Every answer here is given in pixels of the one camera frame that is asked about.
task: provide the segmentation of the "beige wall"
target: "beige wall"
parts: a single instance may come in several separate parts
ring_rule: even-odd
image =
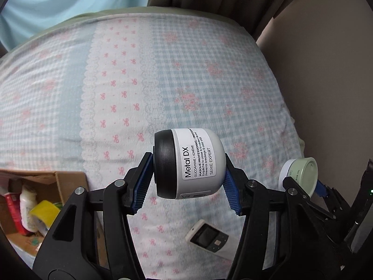
[[[351,204],[373,159],[373,11],[365,0],[294,0],[258,45],[319,179]]]

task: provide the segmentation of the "bedsheet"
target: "bedsheet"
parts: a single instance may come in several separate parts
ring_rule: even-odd
[[[275,77],[251,36],[229,23],[174,14],[117,14],[36,37],[0,60],[0,167],[85,171],[100,189],[129,168],[153,135],[210,128],[248,178],[277,188],[302,156]],[[129,217],[146,277],[218,279],[231,262],[186,244],[200,218],[240,236],[224,191],[157,197]],[[271,216],[265,266],[273,259]]]

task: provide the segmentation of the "blue gripper pad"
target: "blue gripper pad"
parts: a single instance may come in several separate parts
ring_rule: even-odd
[[[153,175],[153,155],[151,154],[145,163],[139,180],[137,181],[134,188],[134,199],[131,204],[131,208],[135,213],[142,208],[145,200],[146,193],[148,192],[149,184]]]
[[[319,197],[327,197],[328,196],[328,190],[326,189],[325,185],[322,184],[319,180],[316,183],[315,193]]]
[[[239,203],[239,191],[228,169],[225,172],[223,187],[225,194],[227,195],[229,206],[236,212],[238,216],[241,216],[242,206]]]

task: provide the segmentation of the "cardboard box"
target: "cardboard box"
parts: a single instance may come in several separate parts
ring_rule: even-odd
[[[62,202],[62,204],[65,204],[77,187],[83,186],[88,190],[86,176],[83,172],[14,171],[0,169],[0,174],[2,177],[21,177],[23,183],[27,183],[27,185],[36,190],[36,200],[38,203],[42,200],[48,200],[51,203]],[[38,246],[43,241],[43,236],[38,233],[28,237],[19,234],[9,212],[6,200],[2,196],[0,196],[0,226],[9,241],[32,256],[36,256]],[[97,222],[97,248],[100,265],[106,266],[105,240],[103,229],[99,222]]]

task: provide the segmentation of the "light blue curtain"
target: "light blue curtain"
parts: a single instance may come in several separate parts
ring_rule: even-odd
[[[146,6],[148,0],[8,0],[0,13],[0,41],[7,50],[73,16]]]

